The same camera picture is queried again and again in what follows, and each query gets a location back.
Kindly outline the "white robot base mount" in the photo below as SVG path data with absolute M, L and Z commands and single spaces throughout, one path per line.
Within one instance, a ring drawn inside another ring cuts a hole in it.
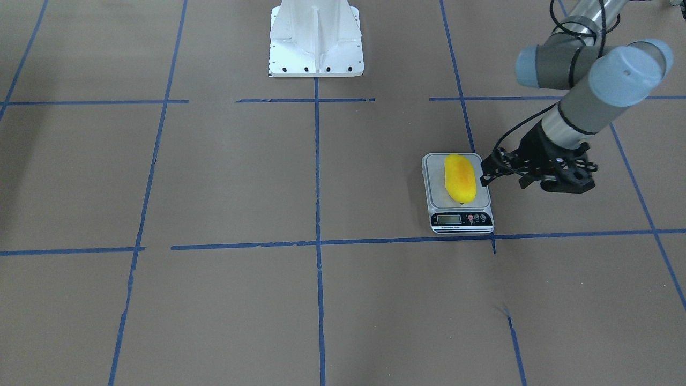
M 282 1 L 270 13 L 268 76 L 358 77 L 360 12 L 348 1 Z

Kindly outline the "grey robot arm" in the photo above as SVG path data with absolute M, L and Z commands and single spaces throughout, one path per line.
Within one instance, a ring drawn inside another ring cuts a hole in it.
M 608 46 L 624 6 L 580 1 L 559 20 L 549 3 L 555 29 L 544 44 L 522 49 L 516 76 L 520 85 L 566 94 L 523 121 L 533 127 L 514 151 L 495 144 L 482 162 L 482 186 L 514 174 L 521 188 L 539 182 L 544 191 L 581 194 L 595 187 L 598 166 L 586 155 L 591 137 L 644 101 L 674 65 L 671 47 L 657 39 Z

